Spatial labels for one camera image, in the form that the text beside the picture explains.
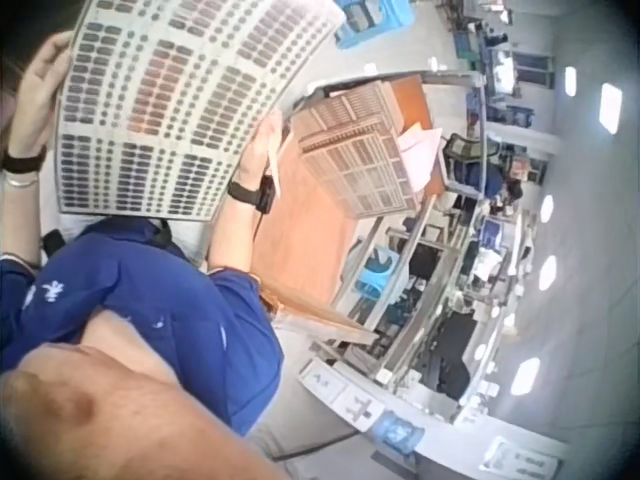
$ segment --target blue container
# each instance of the blue container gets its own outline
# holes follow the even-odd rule
[[[425,430],[387,410],[369,432],[376,441],[384,443],[402,455],[409,455],[424,437]]]

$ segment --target paper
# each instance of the paper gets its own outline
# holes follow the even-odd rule
[[[273,185],[276,189],[276,196],[280,198],[280,175],[278,173],[278,153],[282,142],[282,132],[272,133],[267,146],[267,157],[269,158],[269,170]]]
[[[414,193],[420,192],[431,180],[442,129],[422,130],[419,123],[398,137],[398,148]]]

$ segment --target window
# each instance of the window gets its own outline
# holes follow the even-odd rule
[[[533,388],[539,370],[540,359],[537,357],[522,362],[511,384],[511,395],[520,396],[529,393]]]
[[[622,108],[622,90],[611,84],[602,85],[600,97],[600,123],[611,135],[618,131],[620,110]]]
[[[536,185],[542,185],[544,177],[547,174],[548,162],[544,160],[529,159],[529,173],[527,173],[527,181]]]
[[[575,97],[578,90],[578,72],[573,67],[564,69],[564,91],[570,97]]]
[[[549,256],[540,268],[540,278],[538,279],[538,288],[541,292],[549,289],[556,279],[558,264],[555,255]]]
[[[551,214],[553,214],[553,197],[547,195],[544,197],[542,206],[540,207],[540,221],[542,223],[548,223],[549,220],[551,220]]]
[[[514,52],[513,60],[518,72],[518,81],[554,88],[555,74],[551,57]]]

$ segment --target black wristband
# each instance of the black wristband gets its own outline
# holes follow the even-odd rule
[[[9,155],[9,151],[5,150],[0,161],[0,171],[20,175],[23,173],[39,172],[47,155],[46,147],[42,147],[40,153],[35,157],[14,158]]]
[[[244,188],[238,182],[230,182],[227,187],[227,193],[234,200],[242,203],[248,203],[254,207],[258,205],[258,200],[260,199],[260,190],[249,190]]]

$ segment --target blue shirt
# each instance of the blue shirt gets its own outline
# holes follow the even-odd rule
[[[454,168],[457,181],[480,191],[480,182],[482,182],[482,166],[480,163],[467,164],[466,169],[463,164],[456,163]],[[484,186],[485,198],[493,198],[498,195],[500,190],[502,190],[503,184],[504,178],[500,170],[498,170],[495,165],[487,164],[487,182]]]
[[[97,307],[131,322],[183,388],[240,435],[273,398],[282,350],[249,275],[204,275],[145,245],[138,231],[98,229],[58,251],[38,275],[0,259],[0,371],[44,342],[77,343]]]

